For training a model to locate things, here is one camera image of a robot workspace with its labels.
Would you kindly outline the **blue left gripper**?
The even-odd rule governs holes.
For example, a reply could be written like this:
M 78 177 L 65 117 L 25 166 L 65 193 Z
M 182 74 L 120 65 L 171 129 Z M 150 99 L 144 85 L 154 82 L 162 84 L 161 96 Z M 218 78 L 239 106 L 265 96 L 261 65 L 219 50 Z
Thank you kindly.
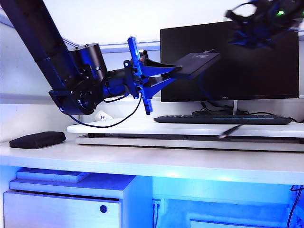
M 131 60 L 126 60 L 123 62 L 125 70 L 125 82 L 129 89 L 129 93 L 134 99 L 138 99 L 141 95 L 145 112 L 147 115 L 150 115 L 152 112 L 152 104 L 150 99 L 152 99 L 155 94 L 176 79 L 156 76 L 149 77 L 147 82 L 144 76 L 166 74 L 171 71 L 181 69 L 182 67 L 179 65 L 155 62 L 148 58 L 142 60 L 137 47 L 136 38 L 131 36 L 128 38 L 127 42 L 131 54 Z

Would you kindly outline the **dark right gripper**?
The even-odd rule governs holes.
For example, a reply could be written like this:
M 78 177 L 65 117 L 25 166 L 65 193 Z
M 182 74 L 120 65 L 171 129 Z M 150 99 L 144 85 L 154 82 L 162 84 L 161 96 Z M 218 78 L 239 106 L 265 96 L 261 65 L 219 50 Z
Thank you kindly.
M 242 16 L 234 12 L 235 33 L 230 40 L 235 45 L 250 45 L 251 48 L 273 48 L 272 37 L 276 34 L 275 4 L 254 4 L 255 12 Z

